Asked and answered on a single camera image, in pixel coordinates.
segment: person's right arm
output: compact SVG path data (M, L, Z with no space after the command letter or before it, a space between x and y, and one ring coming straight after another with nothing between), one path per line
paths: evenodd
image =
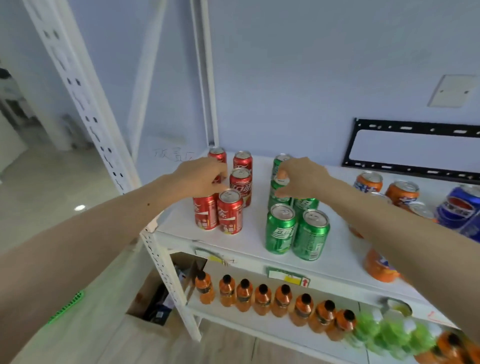
M308 158L280 165L279 197L315 197L355 227L437 309L480 342L480 244L362 193Z

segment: hand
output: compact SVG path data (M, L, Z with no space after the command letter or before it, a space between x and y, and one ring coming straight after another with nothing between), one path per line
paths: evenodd
M227 177L227 164L213 157L202 157L182 162L171 178L182 198L205 197L228 188L222 183L212 183L219 174Z
M282 162L278 168L279 179L289 178L285 187L279 188L277 197L317 198L332 193L335 178L331 177L326 168L312 162L308 157L290 158Z

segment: silver can top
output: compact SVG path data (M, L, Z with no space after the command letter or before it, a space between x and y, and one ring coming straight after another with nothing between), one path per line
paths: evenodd
M322 211L315 210L314 208L309 208L306 210L303 213L303 219L307 224L317 228L323 228L329 224L327 214Z
M389 204L392 203L392 200L389 197L385 196L384 194L381 194L380 192L372 191L372 192L368 192L368 193L371 194L373 197L378 197L378 198L384 199Z
M472 186L471 184L461 184L460 188L471 196L480 197L480 186Z
M282 221L289 221L295 217L295 211L287 205L275 204L270 208L270 213L275 218Z
M241 194L237 190L234 190L232 188L223 191L218 198L222 201L225 202L226 204L233 204L234 202L240 201L241 200Z
M247 159L250 158L252 154L248 150L240 150L237 153L235 153L235 158L238 159Z
M373 182L373 183L380 183L384 180L381 174L377 172L372 172L370 170L366 170L365 172L362 172L360 176L362 176L367 181Z
M250 177L250 171L244 167L238 167L232 171L232 176L239 179L248 178Z
M423 203L420 201L413 201L408 204L408 208L423 218L434 219L435 214Z
M418 192L420 189L416 183L409 181L395 181L393 184L405 192Z
M273 178L275 182L277 182L281 186L286 186L288 182L290 182L290 178L285 178L284 180L279 180L276 176Z
M210 148L211 154L222 154L223 152L225 152L225 149L223 149L221 146L213 146Z
M290 154L285 154L285 153L280 153L278 156L275 157L275 159L281 160L282 162L290 158L292 158L292 156Z

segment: black metal bracket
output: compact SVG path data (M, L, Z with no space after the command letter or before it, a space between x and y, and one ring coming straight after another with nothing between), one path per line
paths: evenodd
M420 121L355 119L353 121L353 130L350 136L350 141L348 142L347 150L343 158L342 166L369 170L380 170L382 172L407 174L412 176L427 177L454 182L480 184L480 173L471 171L441 170L429 167L381 163L374 160L350 159L350 152L352 151L352 147L355 142L357 133L360 130L480 138L480 126L478 125L448 124Z

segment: green soda can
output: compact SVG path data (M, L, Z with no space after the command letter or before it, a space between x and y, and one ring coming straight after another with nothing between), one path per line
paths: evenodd
M299 222L293 252L303 260L318 259L329 231L330 222L324 212L313 208L306 210Z
M316 198L294 198L293 199L293 209L298 218L303 216L303 212L313 208L317 209L318 200Z
M273 160L273 167L272 167L272 179L275 178L276 173L278 172L278 166L285 160L292 158L290 154L280 153L278 156L275 157Z
M275 204L284 204L290 206L292 203L291 197L277 197L275 196L275 191L280 187L286 186L290 180L287 178L285 180L279 180L277 177L274 177L270 182L270 196L268 197L268 211Z
M296 226L295 211L290 206L273 205L268 212L265 229L267 250L274 254L286 253L292 245Z

